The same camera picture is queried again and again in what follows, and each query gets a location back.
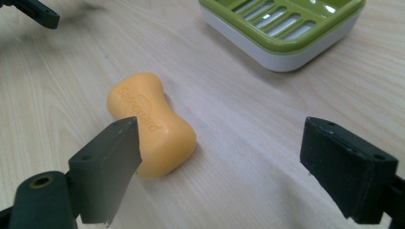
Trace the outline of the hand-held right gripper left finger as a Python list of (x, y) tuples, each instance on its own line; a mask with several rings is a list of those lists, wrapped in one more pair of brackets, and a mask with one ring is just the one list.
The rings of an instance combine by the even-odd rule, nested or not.
[(140, 163), (134, 116), (113, 122), (69, 159), (75, 213), (84, 223), (112, 223)]

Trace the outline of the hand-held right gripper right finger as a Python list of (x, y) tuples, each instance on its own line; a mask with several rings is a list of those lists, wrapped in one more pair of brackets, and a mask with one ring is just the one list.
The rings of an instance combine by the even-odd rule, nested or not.
[(398, 160), (345, 128), (307, 117), (300, 162), (345, 218), (377, 224), (387, 214), (399, 223)]

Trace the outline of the orange soap bar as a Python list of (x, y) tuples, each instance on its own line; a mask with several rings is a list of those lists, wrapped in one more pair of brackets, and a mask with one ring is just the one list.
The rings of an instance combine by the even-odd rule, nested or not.
[(168, 105), (162, 83), (153, 73), (136, 73), (116, 84), (107, 96), (107, 110), (115, 119), (138, 120), (141, 178), (167, 175), (195, 149), (195, 131)]

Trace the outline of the green and white soap dish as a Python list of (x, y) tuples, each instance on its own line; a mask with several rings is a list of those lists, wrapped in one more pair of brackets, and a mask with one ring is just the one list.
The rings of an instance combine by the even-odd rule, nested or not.
[(344, 38), (366, 0), (199, 0), (205, 22), (266, 69), (295, 71)]

